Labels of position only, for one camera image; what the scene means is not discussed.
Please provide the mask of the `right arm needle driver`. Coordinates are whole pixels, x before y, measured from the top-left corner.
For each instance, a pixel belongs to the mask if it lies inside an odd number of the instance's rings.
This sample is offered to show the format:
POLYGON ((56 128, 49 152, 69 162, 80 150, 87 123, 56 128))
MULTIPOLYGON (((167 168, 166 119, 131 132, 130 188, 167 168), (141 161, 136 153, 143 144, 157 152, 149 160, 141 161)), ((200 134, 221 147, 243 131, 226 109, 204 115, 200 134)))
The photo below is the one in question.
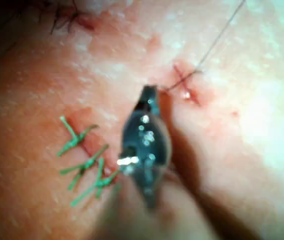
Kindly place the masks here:
POLYGON ((172 156, 172 141, 162 118, 144 110, 133 111, 121 139, 120 169, 129 175, 162 176, 172 156))

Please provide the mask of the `right arm needle driver jaw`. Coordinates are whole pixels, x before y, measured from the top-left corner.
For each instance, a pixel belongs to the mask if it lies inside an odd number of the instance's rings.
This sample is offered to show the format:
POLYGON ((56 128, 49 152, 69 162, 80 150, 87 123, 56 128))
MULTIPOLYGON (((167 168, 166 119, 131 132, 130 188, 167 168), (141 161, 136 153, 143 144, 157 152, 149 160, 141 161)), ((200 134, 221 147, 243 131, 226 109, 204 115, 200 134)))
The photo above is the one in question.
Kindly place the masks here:
POLYGON ((145 109, 145 105, 147 103, 147 93, 146 93, 146 88, 143 87, 141 94, 138 98, 138 101, 134 107, 134 110, 144 110, 145 109))
POLYGON ((156 116, 160 116, 158 103, 158 90, 156 85, 145 85, 143 88, 145 104, 143 110, 156 116))

